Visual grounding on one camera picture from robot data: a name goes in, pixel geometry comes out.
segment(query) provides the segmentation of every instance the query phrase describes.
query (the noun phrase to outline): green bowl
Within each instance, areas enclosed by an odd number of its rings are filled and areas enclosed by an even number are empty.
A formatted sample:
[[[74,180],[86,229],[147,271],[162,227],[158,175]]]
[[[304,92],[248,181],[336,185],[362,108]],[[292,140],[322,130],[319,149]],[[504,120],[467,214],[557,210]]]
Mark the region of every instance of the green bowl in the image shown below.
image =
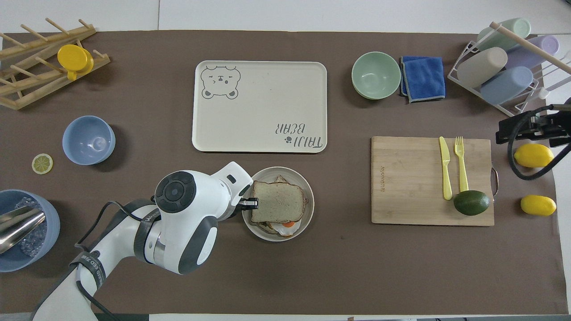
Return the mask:
[[[391,56],[373,51],[360,56],[353,64],[351,80],[361,96],[381,99],[399,88],[400,68]]]

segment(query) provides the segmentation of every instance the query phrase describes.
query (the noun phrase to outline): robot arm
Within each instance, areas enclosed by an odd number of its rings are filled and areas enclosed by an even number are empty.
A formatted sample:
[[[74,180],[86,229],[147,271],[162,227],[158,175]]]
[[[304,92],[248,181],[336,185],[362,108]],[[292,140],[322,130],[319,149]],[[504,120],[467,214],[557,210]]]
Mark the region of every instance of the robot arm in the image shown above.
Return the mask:
[[[91,250],[78,256],[79,264],[39,305],[33,320],[97,320],[86,295],[93,296],[128,256],[177,274],[195,270],[212,250],[218,221],[242,209],[242,196],[252,183],[235,162],[213,175],[196,171],[167,175],[156,188],[156,204],[136,201],[126,206],[131,216],[118,212]]]

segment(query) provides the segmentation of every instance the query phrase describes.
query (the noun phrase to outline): bread slice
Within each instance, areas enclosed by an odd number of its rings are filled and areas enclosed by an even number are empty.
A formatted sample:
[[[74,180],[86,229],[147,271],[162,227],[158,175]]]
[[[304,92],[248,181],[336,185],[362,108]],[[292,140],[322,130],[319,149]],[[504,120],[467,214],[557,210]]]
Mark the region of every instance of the bread slice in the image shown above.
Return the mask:
[[[258,198],[258,209],[252,210],[254,223],[297,222],[306,204],[301,187],[285,182],[254,181],[252,197]]]

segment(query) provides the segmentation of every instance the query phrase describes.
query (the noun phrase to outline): cutting board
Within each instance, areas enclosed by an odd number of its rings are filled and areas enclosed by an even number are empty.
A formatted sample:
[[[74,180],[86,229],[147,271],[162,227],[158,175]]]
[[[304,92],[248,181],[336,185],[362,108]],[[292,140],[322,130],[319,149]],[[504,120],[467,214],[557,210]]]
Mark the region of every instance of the cutting board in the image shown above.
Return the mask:
[[[460,192],[454,138],[446,138],[452,193]],[[492,153],[488,139],[464,139],[464,161],[471,190],[493,200]],[[445,200],[438,138],[373,137],[371,145],[371,220],[383,224],[493,226],[494,205],[475,216],[464,215]]]

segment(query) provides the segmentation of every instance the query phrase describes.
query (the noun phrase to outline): white plate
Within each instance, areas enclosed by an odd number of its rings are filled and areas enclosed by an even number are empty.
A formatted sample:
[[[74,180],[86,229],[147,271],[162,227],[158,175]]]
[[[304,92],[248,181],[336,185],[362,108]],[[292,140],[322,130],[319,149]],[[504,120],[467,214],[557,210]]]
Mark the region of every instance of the white plate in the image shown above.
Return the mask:
[[[327,145],[327,70],[319,62],[199,63],[192,144],[200,151],[319,153]]]
[[[257,237],[262,238],[264,240],[269,240],[271,242],[283,242],[286,240],[291,240],[294,237],[300,235],[305,228],[309,225],[311,218],[313,217],[313,208],[315,203],[313,201],[313,191],[311,190],[311,186],[303,176],[301,176],[298,172],[281,166],[269,167],[265,168],[252,176],[253,180],[257,180],[258,182],[265,182],[265,183],[273,183],[276,181],[278,175],[281,175],[285,178],[288,183],[297,185],[301,187],[303,191],[303,197],[307,199],[307,204],[305,205],[305,209],[303,211],[303,215],[301,216],[301,226],[295,233],[290,236],[289,238],[285,238],[278,234],[270,234],[262,230],[256,223],[252,223],[252,211],[242,211],[242,217],[244,218],[244,222],[246,226],[254,233]],[[252,197],[252,189],[249,189],[245,194],[244,198]]]

